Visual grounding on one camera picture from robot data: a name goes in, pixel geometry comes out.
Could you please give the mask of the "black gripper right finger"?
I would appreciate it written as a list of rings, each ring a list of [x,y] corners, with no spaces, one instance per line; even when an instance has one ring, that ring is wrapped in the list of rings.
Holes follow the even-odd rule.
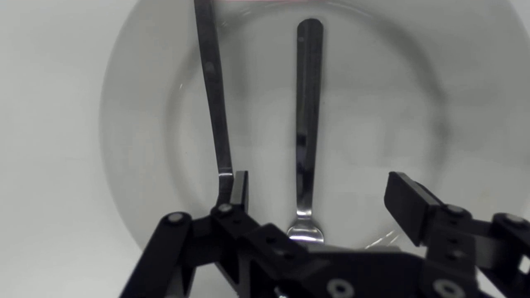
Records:
[[[390,173],[383,191],[383,207],[413,246],[420,246],[430,229],[430,221],[438,214],[450,219],[468,219],[470,212],[443,204],[427,188],[403,173]]]

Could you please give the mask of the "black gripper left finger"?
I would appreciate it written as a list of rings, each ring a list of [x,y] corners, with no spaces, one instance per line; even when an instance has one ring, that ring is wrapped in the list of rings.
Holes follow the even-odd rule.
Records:
[[[248,173],[236,171],[233,174],[221,173],[218,178],[218,196],[211,207],[211,214],[229,214],[229,212],[248,211]]]

